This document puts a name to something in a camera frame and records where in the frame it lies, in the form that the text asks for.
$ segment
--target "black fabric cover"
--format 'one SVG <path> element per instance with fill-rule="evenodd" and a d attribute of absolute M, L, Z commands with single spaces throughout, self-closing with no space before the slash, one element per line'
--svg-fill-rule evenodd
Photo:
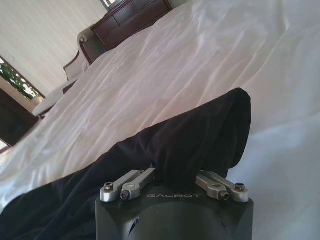
<path fill-rule="evenodd" d="M 192 184 L 199 169 L 226 177 L 243 155 L 250 123 L 250 97 L 237 88 L 144 129 L 85 169 L 13 200 L 0 215 L 0 238 L 94 240 L 95 200 L 105 182 L 151 164 L 163 184 Z"/>

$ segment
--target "wrinkled fabric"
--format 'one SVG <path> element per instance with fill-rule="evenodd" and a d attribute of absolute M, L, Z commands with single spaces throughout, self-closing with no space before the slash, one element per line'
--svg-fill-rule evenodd
<path fill-rule="evenodd" d="M 1 209 L 239 87 L 251 129 L 227 177 L 255 202 L 253 238 L 320 236 L 319 9 L 318 0 L 192 0 L 172 10 L 98 58 L 15 147 L 0 173 Z"/>
<path fill-rule="evenodd" d="M 117 143 L 96 162 L 12 201 L 0 215 L 2 240 L 96 239 L 95 200 L 106 182 L 155 166 L 155 181 L 194 184 L 199 169 L 227 176 L 248 140 L 251 104 L 237 88 Z"/>

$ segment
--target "white wall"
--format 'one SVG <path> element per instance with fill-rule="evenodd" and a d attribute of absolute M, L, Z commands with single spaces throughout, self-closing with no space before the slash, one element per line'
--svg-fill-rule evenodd
<path fill-rule="evenodd" d="M 47 96 L 67 81 L 78 33 L 106 13 L 99 0 L 0 0 L 0 55 Z"/>

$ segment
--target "white duvet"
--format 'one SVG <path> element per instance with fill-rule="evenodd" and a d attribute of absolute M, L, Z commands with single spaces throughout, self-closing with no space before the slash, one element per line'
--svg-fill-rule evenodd
<path fill-rule="evenodd" d="M 241 87 L 252 125 L 239 165 L 253 239 L 320 236 L 320 1 L 194 0 L 101 56 L 19 143 L 0 205 L 93 163 L 116 142 Z"/>

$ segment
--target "silver metal clamp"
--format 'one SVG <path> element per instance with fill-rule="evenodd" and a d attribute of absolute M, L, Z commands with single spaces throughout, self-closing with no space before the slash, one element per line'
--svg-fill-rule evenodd
<path fill-rule="evenodd" d="M 195 184 L 205 190 L 207 195 L 213 199 L 226 200 L 230 195 L 235 202 L 246 203 L 249 201 L 249 192 L 243 183 L 234 184 L 213 171 L 199 172 Z"/>
<path fill-rule="evenodd" d="M 107 182 L 100 189 L 100 200 L 102 202 L 113 202 L 117 200 L 121 192 L 121 187 L 123 184 L 132 181 L 141 175 L 141 172 L 138 170 L 131 170 L 126 175 L 123 175 L 115 182 Z"/>
<path fill-rule="evenodd" d="M 140 196 L 140 191 L 154 179 L 154 168 L 148 168 L 140 176 L 122 186 L 120 198 L 122 200 L 136 199 Z"/>

